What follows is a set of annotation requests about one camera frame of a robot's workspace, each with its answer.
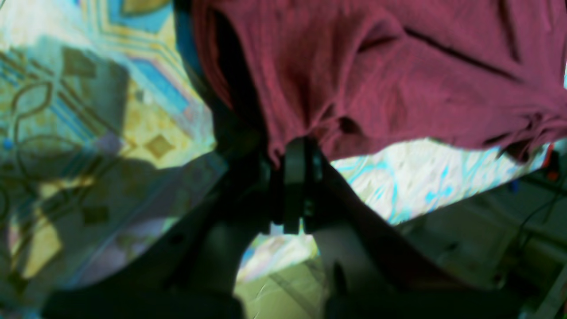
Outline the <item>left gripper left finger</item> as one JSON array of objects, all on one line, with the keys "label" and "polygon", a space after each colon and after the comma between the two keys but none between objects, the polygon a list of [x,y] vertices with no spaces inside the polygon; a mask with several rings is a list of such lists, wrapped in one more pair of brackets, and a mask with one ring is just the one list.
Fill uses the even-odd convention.
[{"label": "left gripper left finger", "polygon": [[306,140],[272,169],[261,151],[231,167],[205,200],[129,266],[88,287],[54,292],[45,319],[241,319],[233,288],[241,258],[271,224],[298,234]]}]

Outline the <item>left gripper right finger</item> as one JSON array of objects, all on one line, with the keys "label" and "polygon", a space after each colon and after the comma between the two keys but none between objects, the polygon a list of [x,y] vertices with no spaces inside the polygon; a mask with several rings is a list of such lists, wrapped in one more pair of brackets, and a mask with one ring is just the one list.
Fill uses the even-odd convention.
[{"label": "left gripper right finger", "polygon": [[516,319],[521,303],[441,270],[360,200],[319,148],[304,140],[304,215],[329,281],[325,319]]}]

